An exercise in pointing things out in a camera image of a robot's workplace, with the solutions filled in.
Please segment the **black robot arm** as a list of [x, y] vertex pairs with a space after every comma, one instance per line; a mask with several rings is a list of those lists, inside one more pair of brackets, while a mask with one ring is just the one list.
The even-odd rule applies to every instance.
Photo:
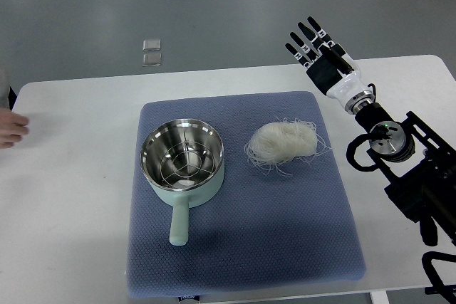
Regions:
[[454, 241], [455, 149], [413, 112], [401, 122], [393, 119], [377, 101], [375, 85], [362, 81], [357, 63], [314, 18], [297, 26], [286, 49], [316, 88], [363, 128], [348, 144], [348, 163], [360, 172], [383, 173], [385, 193], [419, 224], [425, 244], [437, 244], [438, 229]]

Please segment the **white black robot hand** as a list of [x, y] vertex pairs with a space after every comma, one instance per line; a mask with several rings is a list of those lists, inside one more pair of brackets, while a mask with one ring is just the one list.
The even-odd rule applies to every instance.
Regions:
[[373, 103], [373, 91], [361, 80], [361, 70], [348, 54], [312, 17], [307, 18], [311, 28], [298, 22], [298, 27], [316, 52], [294, 32], [289, 35], [301, 49], [290, 43], [288, 52], [304, 67], [306, 74], [326, 97], [337, 100], [342, 108], [362, 108]]

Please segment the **person's hand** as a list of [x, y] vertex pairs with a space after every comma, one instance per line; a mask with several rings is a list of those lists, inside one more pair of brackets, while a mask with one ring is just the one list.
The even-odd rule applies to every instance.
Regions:
[[13, 147], [29, 133], [29, 119], [14, 113], [10, 109], [1, 109], [1, 149]]

